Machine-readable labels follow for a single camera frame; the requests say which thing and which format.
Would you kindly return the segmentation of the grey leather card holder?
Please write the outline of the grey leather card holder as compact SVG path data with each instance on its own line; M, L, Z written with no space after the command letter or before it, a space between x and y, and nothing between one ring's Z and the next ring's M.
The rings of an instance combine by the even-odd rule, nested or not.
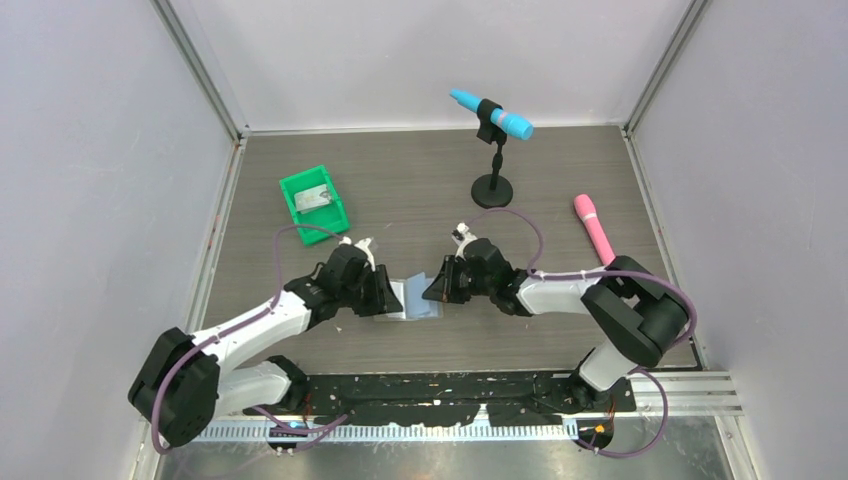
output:
M411 322L441 318L442 304L422 297L425 289L432 282L433 278L428 277L424 272L407 279L391 279L391 288L400 301L402 310L376 316L374 320L378 322Z

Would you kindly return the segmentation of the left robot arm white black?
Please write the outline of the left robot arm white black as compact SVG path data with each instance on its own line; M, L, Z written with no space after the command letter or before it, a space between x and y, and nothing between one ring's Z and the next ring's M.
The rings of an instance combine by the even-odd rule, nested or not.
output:
M171 447L188 444L219 416L271 406L284 414L301 412L310 382L293 360L275 355L252 367L246 363L345 308L360 317L403 309L370 238L343 238L311 274L225 323L191 334L177 327L163 332L128 401Z

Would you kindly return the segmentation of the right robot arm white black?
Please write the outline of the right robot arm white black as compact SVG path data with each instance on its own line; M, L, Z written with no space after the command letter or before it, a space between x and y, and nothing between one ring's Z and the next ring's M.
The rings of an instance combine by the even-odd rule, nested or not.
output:
M682 293L620 255L590 271L548 274L513 267L489 239L472 240L443 259L422 293L428 301L464 304L486 297L506 315L549 313L591 317L605 335L560 384L539 394L562 413L607 405L611 389L638 368L653 368L691 325Z

